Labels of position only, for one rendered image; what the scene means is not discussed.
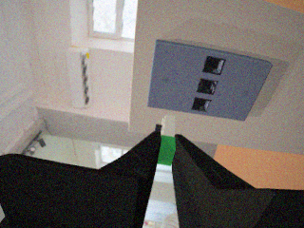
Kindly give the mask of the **beige panel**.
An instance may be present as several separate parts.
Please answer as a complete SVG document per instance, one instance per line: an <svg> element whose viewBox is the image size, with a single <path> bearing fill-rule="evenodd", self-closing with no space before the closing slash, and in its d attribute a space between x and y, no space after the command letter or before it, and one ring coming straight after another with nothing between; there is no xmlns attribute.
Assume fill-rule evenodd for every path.
<svg viewBox="0 0 304 228"><path fill-rule="evenodd" d="M304 14L265 0L137 0L128 132L304 155Z"/></svg>

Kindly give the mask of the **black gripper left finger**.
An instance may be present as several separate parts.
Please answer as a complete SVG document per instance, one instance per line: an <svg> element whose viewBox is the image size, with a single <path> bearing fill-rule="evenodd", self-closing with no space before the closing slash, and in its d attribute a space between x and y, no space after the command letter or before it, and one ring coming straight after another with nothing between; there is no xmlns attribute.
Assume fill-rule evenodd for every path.
<svg viewBox="0 0 304 228"><path fill-rule="evenodd" d="M9 153L0 156L0 205L80 228L143 228L161 148L153 130L99 170Z"/></svg>

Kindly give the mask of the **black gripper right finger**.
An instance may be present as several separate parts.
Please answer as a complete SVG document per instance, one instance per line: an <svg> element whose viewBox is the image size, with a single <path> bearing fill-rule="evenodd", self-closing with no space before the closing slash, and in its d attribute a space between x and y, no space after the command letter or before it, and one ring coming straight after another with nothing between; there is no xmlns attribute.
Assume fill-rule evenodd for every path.
<svg viewBox="0 0 304 228"><path fill-rule="evenodd" d="M172 160L179 228L275 228L304 225L304 190L262 189L175 134Z"/></svg>

